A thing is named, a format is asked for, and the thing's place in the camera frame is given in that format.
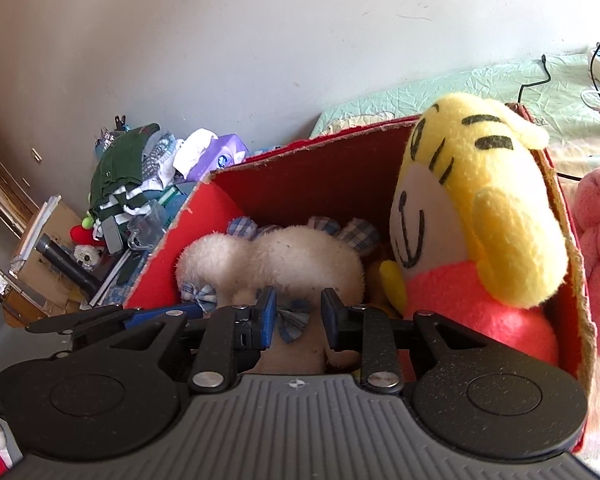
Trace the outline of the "red cardboard box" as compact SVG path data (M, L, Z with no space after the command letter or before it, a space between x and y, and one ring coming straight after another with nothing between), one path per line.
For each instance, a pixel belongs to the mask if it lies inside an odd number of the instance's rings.
M125 307L158 309L180 300L176 286L176 260L185 246L244 214L262 224L291 226L314 214L346 223L352 218L369 221L386 238L389 205L398 182L399 168L417 119L407 117L378 125L355 127L249 159L219 170L194 188L134 282ZM594 360L594 328L588 310L588 291L576 231L564 194L545 150L531 153L528 170L513 177L521 193L543 193L564 232L568 271L556 294L547 300L546 314L558 340L557 373L573 377L580 396L562 390L555 412L561 422L586 421ZM524 176L535 177L530 184Z

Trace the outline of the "yellow tiger plush toy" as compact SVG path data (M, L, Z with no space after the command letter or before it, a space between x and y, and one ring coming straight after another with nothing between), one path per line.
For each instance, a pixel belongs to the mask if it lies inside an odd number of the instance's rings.
M550 136L505 104L440 96L408 137L379 275L404 318L440 313L541 361L558 340L542 305L568 252L533 154Z

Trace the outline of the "cartoon print bed sheet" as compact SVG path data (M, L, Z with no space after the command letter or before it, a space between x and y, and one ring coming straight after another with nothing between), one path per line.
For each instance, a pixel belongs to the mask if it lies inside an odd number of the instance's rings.
M549 55L546 75L539 62L526 61L408 82L325 110L311 134L318 138L383 119L416 115L450 92L521 103L550 135L546 157L553 163L565 204L572 206L579 179L600 167L600 113L590 90L586 62L586 54L576 51ZM600 358L590 342L585 353L582 368L590 390L590 421L578 456L600 474Z

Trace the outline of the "green striped garment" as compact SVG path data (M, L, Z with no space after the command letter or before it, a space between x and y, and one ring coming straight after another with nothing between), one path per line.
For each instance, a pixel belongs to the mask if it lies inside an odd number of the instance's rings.
M132 214L147 203L140 191L144 182L142 154L148 140L160 131L156 122L119 134L102 157L94 171L90 189L90 209L95 221L104 221L110 216Z

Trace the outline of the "black cylinder flashlight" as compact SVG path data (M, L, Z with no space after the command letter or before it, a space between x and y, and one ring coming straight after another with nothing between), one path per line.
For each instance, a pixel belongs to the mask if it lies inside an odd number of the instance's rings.
M99 291L102 282L93 274L84 270L79 263L71 258L48 235L42 234L35 244L35 249L55 268L72 281L84 292L88 299L92 299Z

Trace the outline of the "white bunny plush toy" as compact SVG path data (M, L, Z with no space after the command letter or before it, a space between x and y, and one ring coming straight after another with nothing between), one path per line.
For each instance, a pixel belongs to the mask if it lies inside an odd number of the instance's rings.
M321 294L333 289L345 304L360 304L365 290L363 256L378 243L363 219L345 226L312 217L303 226L260 228L252 219L232 220L225 232L205 235L178 257L181 300L205 315L222 307L254 304L265 287L276 292L274 330L251 373L317 375L350 370L358 352L329 347Z

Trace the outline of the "purple tissue pack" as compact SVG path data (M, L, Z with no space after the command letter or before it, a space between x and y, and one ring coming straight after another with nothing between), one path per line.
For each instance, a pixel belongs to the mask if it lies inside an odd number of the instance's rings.
M234 133L210 136L208 130L192 134L195 143L186 140L178 151L183 156L180 173L187 182L201 181L215 170L241 164L249 154L246 144Z

